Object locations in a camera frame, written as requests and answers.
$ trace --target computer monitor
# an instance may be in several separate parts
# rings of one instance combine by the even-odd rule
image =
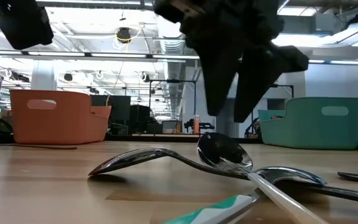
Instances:
[[[111,106],[110,120],[128,121],[131,117],[130,96],[91,95],[92,106]]]

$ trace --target light fixture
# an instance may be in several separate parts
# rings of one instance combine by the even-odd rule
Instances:
[[[189,60],[198,60],[200,59],[197,55],[153,55],[153,58],[161,59],[189,59]]]
[[[73,81],[73,75],[70,73],[66,73],[64,79],[69,82]]]
[[[280,34],[276,39],[272,40],[273,44],[277,46],[295,47],[319,47],[323,45],[324,38],[320,35],[306,35],[306,34]]]
[[[85,56],[80,52],[29,52],[29,55],[41,55],[41,56]]]
[[[309,60],[309,63],[319,65],[358,65],[358,60]]]
[[[0,55],[21,55],[22,52],[15,50],[0,50]]]
[[[325,62],[325,60],[309,60],[309,63],[311,63],[311,64],[319,64],[319,63],[324,63]]]
[[[102,0],[37,0],[37,2],[61,2],[61,3],[83,3],[83,4],[130,4],[140,5],[137,1],[102,1]],[[145,2],[145,6],[153,6],[151,2]]]
[[[120,27],[117,32],[117,40],[122,44],[129,44],[131,42],[131,34],[128,27]]]
[[[146,74],[145,72],[142,72],[142,74],[139,75],[139,78],[146,83],[150,82],[150,76]]]
[[[350,60],[332,60],[329,63],[332,65],[358,65],[358,61]]]
[[[285,6],[278,11],[279,16],[314,16],[320,7]]]
[[[146,58],[145,54],[104,54],[92,53],[92,57],[116,57],[116,58]]]
[[[94,93],[96,95],[99,94],[99,90],[97,90],[96,88],[89,88],[89,92]]]

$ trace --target bottle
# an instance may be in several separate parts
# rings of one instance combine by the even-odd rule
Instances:
[[[200,116],[199,115],[194,115],[193,133],[194,134],[200,134]]]

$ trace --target ceiling light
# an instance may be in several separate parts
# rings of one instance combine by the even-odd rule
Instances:
[[[37,0],[37,2],[62,2],[62,3],[87,3],[87,4],[131,4],[140,5],[137,1],[101,1],[101,0]],[[151,3],[145,2],[145,6],[152,6]]]
[[[324,63],[325,60],[309,60],[309,63],[316,64],[316,63]]]
[[[350,60],[332,60],[329,62],[332,65],[358,65],[358,61],[350,61]]]
[[[70,73],[66,73],[64,79],[69,82],[73,81],[73,75]]]
[[[0,55],[19,55],[22,54],[20,51],[15,50],[0,50]]]
[[[41,55],[41,56],[85,56],[80,52],[29,52],[29,55]]]
[[[161,59],[190,59],[190,60],[198,60],[200,59],[197,55],[153,55],[153,58],[161,58]]]
[[[308,6],[286,6],[282,8],[278,15],[280,16],[314,16],[320,10],[320,7]]]
[[[277,46],[318,47],[323,44],[323,38],[320,35],[280,34],[272,42]]]
[[[103,54],[92,53],[92,57],[116,57],[116,58],[146,58],[145,54]]]
[[[139,78],[143,81],[143,82],[150,82],[150,76],[148,74],[146,74],[145,72],[142,72],[142,74],[139,75]]]

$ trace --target table surface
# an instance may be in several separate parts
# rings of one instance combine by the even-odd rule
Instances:
[[[193,143],[100,142],[76,150],[0,146],[0,223],[162,223],[237,194],[249,181],[207,174],[164,157],[89,179],[105,160],[142,147],[165,147],[200,162]],[[358,190],[337,171],[358,173],[358,151],[306,151],[243,145],[254,168],[290,166],[333,187]],[[317,194],[296,199],[329,223],[358,223],[358,202]],[[240,223],[292,223],[269,199]]]

